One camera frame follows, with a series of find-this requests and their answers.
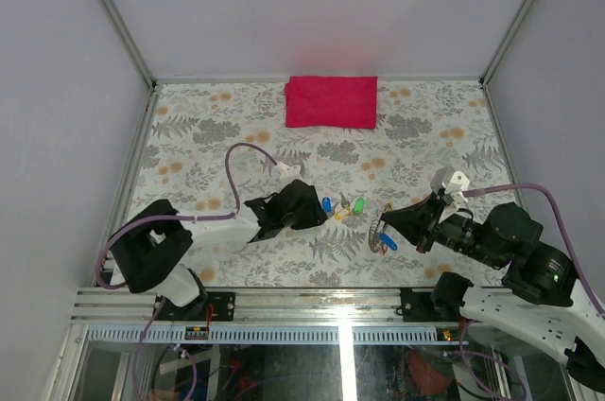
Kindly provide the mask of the green key tag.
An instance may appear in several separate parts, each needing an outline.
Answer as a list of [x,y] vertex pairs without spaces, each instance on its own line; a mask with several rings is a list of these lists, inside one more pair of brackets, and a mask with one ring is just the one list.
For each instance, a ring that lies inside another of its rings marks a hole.
[[358,198],[354,203],[353,212],[355,215],[360,215],[363,213],[365,209],[365,200],[363,198]]

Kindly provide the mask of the key yellow tag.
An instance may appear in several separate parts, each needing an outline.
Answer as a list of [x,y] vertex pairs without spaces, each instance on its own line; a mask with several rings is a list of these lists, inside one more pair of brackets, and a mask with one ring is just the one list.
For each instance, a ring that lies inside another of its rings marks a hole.
[[340,208],[335,212],[336,220],[343,220],[352,214],[351,202],[343,194],[340,198]]

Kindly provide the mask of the metal keyring hoop yellow handle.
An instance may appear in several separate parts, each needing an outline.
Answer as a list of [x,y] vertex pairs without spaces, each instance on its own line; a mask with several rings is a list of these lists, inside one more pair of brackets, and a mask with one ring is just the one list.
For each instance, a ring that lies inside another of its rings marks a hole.
[[368,231],[368,245],[372,253],[385,255],[389,251],[389,245],[381,237],[381,235],[386,232],[388,225],[381,219],[381,217],[384,213],[391,212],[392,210],[393,204],[388,202],[383,207],[382,211],[376,214],[376,218],[370,225],[370,229]]

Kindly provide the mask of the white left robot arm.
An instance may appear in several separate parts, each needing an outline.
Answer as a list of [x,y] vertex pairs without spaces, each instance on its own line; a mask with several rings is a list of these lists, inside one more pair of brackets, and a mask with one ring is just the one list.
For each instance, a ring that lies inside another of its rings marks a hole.
[[131,293],[155,293],[193,321],[208,303],[200,278],[183,262],[194,246],[245,246],[285,229],[319,227],[326,220],[316,188],[296,179],[277,193],[246,200],[237,211],[223,215],[185,216],[169,200],[156,200],[114,234],[108,252]]

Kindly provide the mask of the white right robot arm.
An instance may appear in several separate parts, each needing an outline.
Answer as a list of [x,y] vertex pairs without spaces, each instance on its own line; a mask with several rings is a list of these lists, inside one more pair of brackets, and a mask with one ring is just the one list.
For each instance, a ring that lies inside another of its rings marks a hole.
[[470,279],[444,272],[430,294],[442,320],[485,323],[533,346],[562,364],[569,376],[604,391],[604,304],[581,278],[567,253],[541,241],[543,227],[513,202],[497,205],[484,222],[470,211],[444,215],[438,195],[407,208],[384,212],[380,220],[418,253],[436,244],[495,270],[504,288],[537,314],[497,299]]

